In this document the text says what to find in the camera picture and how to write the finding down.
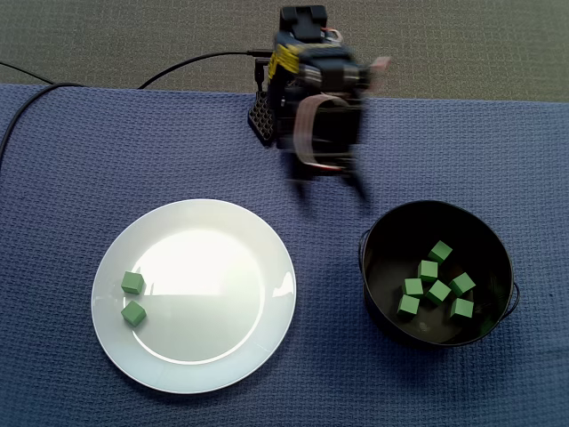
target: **table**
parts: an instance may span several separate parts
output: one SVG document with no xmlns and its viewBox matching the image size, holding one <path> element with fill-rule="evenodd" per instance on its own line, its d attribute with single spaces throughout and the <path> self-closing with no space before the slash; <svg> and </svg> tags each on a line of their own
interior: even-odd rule
<svg viewBox="0 0 569 427">
<path fill-rule="evenodd" d="M 38 86 L 0 85 L 0 129 Z M 0 425 L 566 425 L 569 104 L 370 99 L 358 148 L 373 195 L 323 178 L 312 214 L 246 123 L 251 94 L 62 88 L 19 121 L 0 169 Z M 225 390 L 171 396 L 107 359 L 92 280 L 114 238 L 209 197 L 267 221 L 293 259 L 293 324 Z M 481 342 L 424 352 L 376 330 L 357 267 L 390 208 L 440 199 L 501 237 L 522 289 Z"/>
</svg>

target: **white plate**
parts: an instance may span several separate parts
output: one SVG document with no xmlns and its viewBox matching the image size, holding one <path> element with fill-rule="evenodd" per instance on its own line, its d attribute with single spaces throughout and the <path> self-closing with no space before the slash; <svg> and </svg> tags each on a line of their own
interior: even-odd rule
<svg viewBox="0 0 569 427">
<path fill-rule="evenodd" d="M 125 271 L 140 295 L 125 294 Z M 130 327 L 121 310 L 147 317 Z M 226 387 L 260 367 L 291 323 L 296 301 L 285 245 L 260 217 L 219 200 L 159 207 L 116 238 L 92 287 L 100 345 L 133 380 L 171 393 Z"/>
</svg>

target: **green cube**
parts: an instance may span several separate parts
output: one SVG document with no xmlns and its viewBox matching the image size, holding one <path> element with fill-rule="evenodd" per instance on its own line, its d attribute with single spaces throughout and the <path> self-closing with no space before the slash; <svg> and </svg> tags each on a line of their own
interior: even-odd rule
<svg viewBox="0 0 569 427">
<path fill-rule="evenodd" d="M 139 273 L 131 273 L 126 271 L 123 277 L 123 283 L 121 287 L 123 290 L 129 294 L 140 294 L 142 287 L 144 286 L 144 278 Z"/>
<path fill-rule="evenodd" d="M 138 324 L 146 317 L 146 311 L 135 301 L 130 301 L 126 307 L 123 308 L 121 314 L 128 323 L 132 326 Z"/>
<path fill-rule="evenodd" d="M 429 298 L 436 305 L 439 305 L 445 300 L 449 293 L 451 293 L 451 288 L 440 280 L 437 280 L 435 284 L 430 287 L 427 295 L 425 296 L 427 296 L 427 298 Z"/>
<path fill-rule="evenodd" d="M 439 240 L 435 247 L 433 247 L 429 252 L 429 259 L 431 261 L 437 262 L 438 265 L 442 264 L 443 261 L 448 258 L 451 254 L 452 248 L 448 246 L 445 242 Z"/>
<path fill-rule="evenodd" d="M 403 284 L 403 293 L 417 298 L 423 296 L 423 284 L 420 278 L 406 278 Z"/>
<path fill-rule="evenodd" d="M 419 309 L 419 300 L 409 295 L 403 295 L 397 308 L 397 314 L 402 316 L 414 316 Z"/>
<path fill-rule="evenodd" d="M 472 318 L 474 303 L 457 298 L 451 308 L 451 318 Z"/>
<path fill-rule="evenodd" d="M 460 276 L 455 278 L 449 286 L 456 294 L 456 296 L 462 296 L 462 294 L 469 291 L 476 285 L 468 274 L 462 273 Z"/>
<path fill-rule="evenodd" d="M 419 278 L 426 282 L 435 282 L 438 277 L 438 264 L 432 261 L 421 261 L 419 264 Z"/>
</svg>

